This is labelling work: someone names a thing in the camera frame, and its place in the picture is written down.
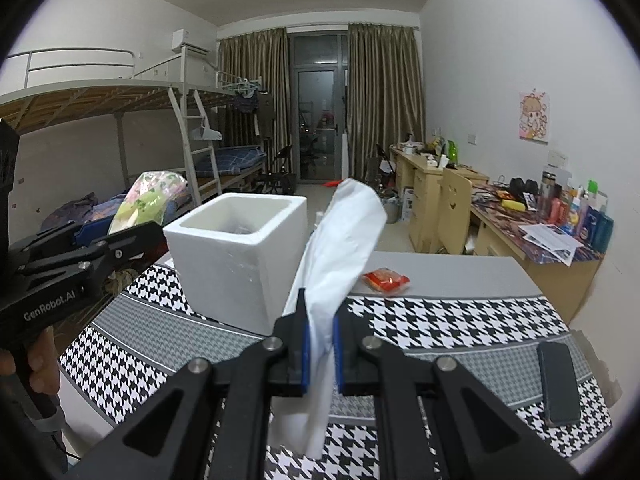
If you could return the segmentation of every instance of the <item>human hand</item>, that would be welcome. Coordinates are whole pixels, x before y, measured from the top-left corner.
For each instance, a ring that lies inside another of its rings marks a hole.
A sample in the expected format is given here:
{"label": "human hand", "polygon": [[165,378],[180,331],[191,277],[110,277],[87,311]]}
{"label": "human hand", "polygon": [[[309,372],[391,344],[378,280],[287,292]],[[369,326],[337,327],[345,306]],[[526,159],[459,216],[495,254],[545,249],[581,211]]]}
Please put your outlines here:
{"label": "human hand", "polygon": [[[33,374],[29,383],[34,392],[55,395],[60,389],[58,353],[53,341],[53,327],[40,334],[27,351],[29,366]],[[6,350],[0,350],[0,376],[15,374],[14,357]]]}

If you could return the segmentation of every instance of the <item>ladder rung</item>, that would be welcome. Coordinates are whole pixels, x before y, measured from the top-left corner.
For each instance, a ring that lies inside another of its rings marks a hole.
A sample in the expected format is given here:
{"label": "ladder rung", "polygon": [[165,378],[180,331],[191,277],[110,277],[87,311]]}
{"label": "ladder rung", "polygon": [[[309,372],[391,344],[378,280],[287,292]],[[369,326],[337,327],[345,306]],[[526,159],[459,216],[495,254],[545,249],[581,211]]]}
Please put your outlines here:
{"label": "ladder rung", "polygon": [[207,182],[206,184],[202,184],[202,186],[200,186],[198,189],[200,191],[204,191],[205,189],[207,189],[207,187],[211,187],[211,186],[213,186],[214,184],[217,184],[217,183],[218,183],[218,180],[214,178],[211,182]]}

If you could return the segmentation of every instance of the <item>smartphone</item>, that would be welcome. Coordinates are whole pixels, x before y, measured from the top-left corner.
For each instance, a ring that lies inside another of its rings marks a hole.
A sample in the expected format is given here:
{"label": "smartphone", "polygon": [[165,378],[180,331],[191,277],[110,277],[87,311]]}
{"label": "smartphone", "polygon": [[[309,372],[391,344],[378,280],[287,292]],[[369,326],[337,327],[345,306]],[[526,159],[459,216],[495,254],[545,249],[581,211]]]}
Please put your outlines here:
{"label": "smartphone", "polygon": [[545,341],[538,345],[545,422],[550,428],[580,422],[580,393],[574,363],[564,343]]}

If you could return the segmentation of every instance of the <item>curtain rod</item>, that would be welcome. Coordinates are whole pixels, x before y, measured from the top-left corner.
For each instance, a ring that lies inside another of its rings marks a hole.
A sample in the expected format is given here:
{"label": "curtain rod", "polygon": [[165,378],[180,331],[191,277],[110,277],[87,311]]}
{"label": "curtain rod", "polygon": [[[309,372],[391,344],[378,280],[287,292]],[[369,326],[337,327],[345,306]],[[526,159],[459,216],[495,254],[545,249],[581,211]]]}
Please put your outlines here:
{"label": "curtain rod", "polygon": [[330,27],[332,25],[351,25],[351,23],[363,23],[364,25],[382,25],[383,27],[404,27],[404,28],[412,28],[413,30],[420,30],[418,25],[398,25],[397,23],[373,23],[373,22],[325,22],[325,23],[296,23],[295,25],[286,25],[285,27],[268,27],[268,28],[259,28],[257,30],[252,30],[251,32],[243,32],[241,34],[235,34],[233,36],[227,36],[226,38],[222,38],[222,40],[226,40],[227,38],[234,38],[236,36],[242,36],[243,34],[253,34],[254,32],[263,32],[265,30],[273,30],[274,28],[299,28],[299,27]]}

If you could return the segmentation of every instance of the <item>door frame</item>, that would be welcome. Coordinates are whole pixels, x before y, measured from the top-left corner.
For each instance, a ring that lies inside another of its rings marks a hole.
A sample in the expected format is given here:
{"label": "door frame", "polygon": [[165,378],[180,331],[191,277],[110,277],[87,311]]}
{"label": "door frame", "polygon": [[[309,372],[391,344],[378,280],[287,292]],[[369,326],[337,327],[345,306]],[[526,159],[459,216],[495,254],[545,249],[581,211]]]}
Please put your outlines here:
{"label": "door frame", "polygon": [[[336,36],[337,37],[337,58],[335,63],[323,64],[295,64],[294,58],[294,38],[297,36]],[[346,85],[345,70],[348,65],[342,63],[342,40],[341,36],[347,36],[345,30],[318,30],[313,32],[296,32],[289,34],[289,78],[290,78],[290,130],[291,143],[293,145],[292,160],[293,168],[301,184],[318,184],[327,182],[326,180],[302,179],[300,171],[300,124],[298,107],[298,74],[301,72],[334,72],[334,114],[335,123],[338,126],[335,133],[335,153],[334,153],[334,177],[342,177],[342,134],[346,126]]]}

